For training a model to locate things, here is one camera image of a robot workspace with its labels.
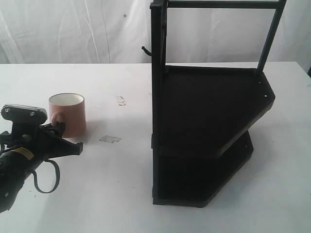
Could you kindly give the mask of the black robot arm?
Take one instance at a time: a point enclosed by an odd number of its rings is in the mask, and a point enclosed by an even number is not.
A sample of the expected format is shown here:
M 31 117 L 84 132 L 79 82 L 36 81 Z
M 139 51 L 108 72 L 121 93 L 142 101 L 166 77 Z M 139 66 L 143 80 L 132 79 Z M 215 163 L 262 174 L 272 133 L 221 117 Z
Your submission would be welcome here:
M 56 126 L 14 123 L 11 132 L 0 135 L 0 211 L 13 206 L 25 180 L 33 175 L 34 186 L 39 193 L 36 169 L 43 163 L 51 163 L 55 169 L 54 192 L 60 183 L 60 168 L 55 158 L 80 155 L 83 143 L 71 143 L 63 139 L 63 123 Z

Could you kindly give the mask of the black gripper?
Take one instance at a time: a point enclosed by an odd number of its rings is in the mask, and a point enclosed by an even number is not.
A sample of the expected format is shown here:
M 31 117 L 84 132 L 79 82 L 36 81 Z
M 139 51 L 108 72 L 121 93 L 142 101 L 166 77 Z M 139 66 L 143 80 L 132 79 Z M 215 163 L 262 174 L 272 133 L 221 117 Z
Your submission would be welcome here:
M 80 155 L 83 142 L 71 143 L 63 138 L 64 122 L 39 126 L 12 125 L 0 134 L 1 165 L 39 165 L 51 158 Z

